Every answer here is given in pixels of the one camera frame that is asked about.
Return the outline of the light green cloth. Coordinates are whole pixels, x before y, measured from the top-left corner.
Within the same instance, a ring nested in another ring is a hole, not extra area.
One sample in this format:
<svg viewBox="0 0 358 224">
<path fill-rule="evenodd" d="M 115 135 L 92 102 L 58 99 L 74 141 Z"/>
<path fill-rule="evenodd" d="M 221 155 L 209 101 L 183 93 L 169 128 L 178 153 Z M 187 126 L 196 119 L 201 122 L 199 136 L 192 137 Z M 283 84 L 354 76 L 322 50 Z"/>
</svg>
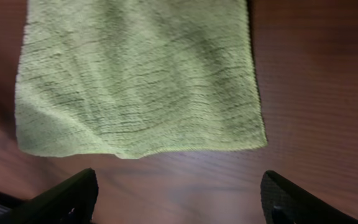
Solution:
<svg viewBox="0 0 358 224">
<path fill-rule="evenodd" d="M 16 139 L 34 156 L 267 144 L 245 0 L 29 0 Z"/>
</svg>

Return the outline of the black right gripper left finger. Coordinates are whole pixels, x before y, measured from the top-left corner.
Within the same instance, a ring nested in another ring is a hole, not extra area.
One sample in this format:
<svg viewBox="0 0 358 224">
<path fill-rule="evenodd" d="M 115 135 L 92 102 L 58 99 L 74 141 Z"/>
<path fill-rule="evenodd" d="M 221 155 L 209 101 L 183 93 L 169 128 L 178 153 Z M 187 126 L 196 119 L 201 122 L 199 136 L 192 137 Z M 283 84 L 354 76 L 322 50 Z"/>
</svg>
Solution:
<svg viewBox="0 0 358 224">
<path fill-rule="evenodd" d="M 97 198 L 96 173 L 88 168 L 30 200 L 0 192 L 0 224 L 92 224 Z"/>
</svg>

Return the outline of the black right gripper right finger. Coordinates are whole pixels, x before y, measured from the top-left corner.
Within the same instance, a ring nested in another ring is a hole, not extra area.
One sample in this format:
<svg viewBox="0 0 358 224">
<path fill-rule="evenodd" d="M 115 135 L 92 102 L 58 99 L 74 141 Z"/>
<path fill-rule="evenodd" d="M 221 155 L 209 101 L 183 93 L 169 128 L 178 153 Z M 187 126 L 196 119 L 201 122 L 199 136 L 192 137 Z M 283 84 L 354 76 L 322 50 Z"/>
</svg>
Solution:
<svg viewBox="0 0 358 224">
<path fill-rule="evenodd" d="M 272 170 L 262 176 L 260 195 L 267 224 L 358 224 L 357 219 Z"/>
</svg>

